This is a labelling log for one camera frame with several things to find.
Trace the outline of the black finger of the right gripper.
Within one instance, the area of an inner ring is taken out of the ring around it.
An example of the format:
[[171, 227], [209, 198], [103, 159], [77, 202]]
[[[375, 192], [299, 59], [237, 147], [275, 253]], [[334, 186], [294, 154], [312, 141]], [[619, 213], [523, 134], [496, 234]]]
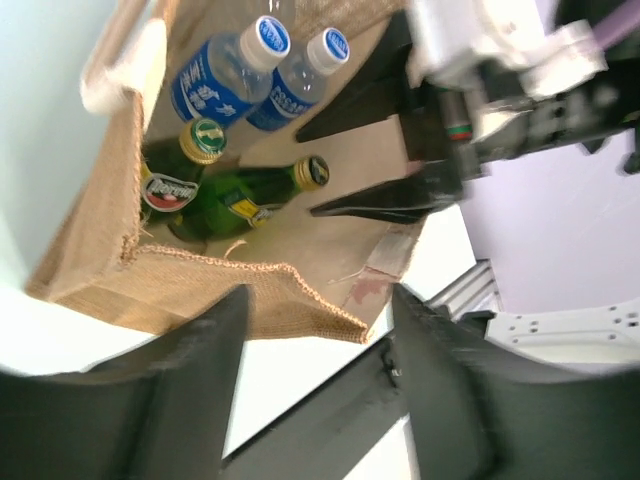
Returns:
[[405, 111], [412, 87], [407, 63], [413, 41], [407, 15], [394, 13], [362, 66], [319, 113], [300, 127], [295, 140], [306, 143], [380, 121]]

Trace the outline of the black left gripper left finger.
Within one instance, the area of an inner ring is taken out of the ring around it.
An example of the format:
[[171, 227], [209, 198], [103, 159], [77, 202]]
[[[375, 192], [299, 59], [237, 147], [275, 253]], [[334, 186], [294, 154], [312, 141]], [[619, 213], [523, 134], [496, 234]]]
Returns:
[[239, 285], [85, 373], [2, 374], [2, 478], [217, 478], [249, 300]]

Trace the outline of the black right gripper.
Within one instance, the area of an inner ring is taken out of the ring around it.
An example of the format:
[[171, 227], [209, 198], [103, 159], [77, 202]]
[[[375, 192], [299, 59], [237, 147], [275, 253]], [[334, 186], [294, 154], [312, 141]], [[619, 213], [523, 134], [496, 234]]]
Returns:
[[423, 162], [413, 173], [309, 209], [314, 217], [352, 216], [389, 223], [418, 223], [462, 198], [460, 175], [481, 175], [498, 160], [569, 145], [588, 155], [614, 135], [639, 129], [639, 79], [598, 74], [555, 97], [533, 103], [480, 137], [458, 92], [419, 90], [423, 105], [400, 116], [408, 158]]

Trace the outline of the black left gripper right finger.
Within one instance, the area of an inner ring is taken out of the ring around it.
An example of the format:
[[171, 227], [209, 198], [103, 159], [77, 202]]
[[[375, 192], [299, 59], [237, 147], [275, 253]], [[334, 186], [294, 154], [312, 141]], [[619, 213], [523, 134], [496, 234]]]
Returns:
[[396, 355], [425, 479], [635, 479], [639, 371], [590, 374], [483, 339], [392, 294]]

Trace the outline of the blue label water bottle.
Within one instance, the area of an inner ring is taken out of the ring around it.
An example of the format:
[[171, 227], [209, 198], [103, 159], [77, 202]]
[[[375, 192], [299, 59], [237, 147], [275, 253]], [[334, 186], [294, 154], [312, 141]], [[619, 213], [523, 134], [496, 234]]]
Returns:
[[233, 125], [268, 97], [273, 72], [290, 48], [286, 27], [269, 15], [241, 33], [213, 35], [174, 77], [174, 111], [183, 122], [209, 117], [225, 128]]

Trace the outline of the green Perrier glass bottle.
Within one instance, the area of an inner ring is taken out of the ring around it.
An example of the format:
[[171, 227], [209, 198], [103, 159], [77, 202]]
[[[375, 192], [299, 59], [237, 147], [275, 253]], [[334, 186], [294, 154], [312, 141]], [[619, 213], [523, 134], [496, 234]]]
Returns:
[[207, 117], [187, 122], [176, 137], [144, 145], [140, 184], [144, 223], [164, 223], [194, 200], [205, 168], [220, 159], [226, 146], [223, 128]]

